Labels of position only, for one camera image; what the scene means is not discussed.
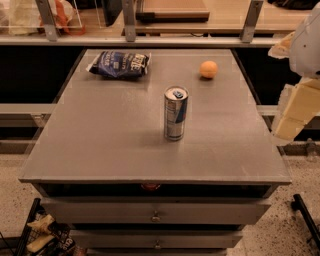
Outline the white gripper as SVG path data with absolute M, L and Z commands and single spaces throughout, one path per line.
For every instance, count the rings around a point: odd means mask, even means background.
M 272 135 L 292 141 L 320 112 L 320 3 L 297 27 L 270 48 L 276 59 L 289 57 L 290 69 L 302 78 L 295 85 L 286 84 L 281 91 Z

